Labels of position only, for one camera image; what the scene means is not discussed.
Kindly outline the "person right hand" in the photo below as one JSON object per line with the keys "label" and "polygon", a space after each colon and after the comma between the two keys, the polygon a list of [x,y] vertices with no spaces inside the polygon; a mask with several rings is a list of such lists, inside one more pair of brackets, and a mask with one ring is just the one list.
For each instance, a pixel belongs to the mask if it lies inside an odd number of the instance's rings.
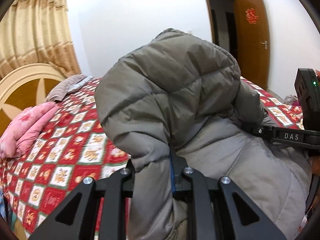
{"label": "person right hand", "polygon": [[320,156],[318,157],[311,157],[309,159],[310,165],[311,165],[311,170],[312,173],[320,176]]}

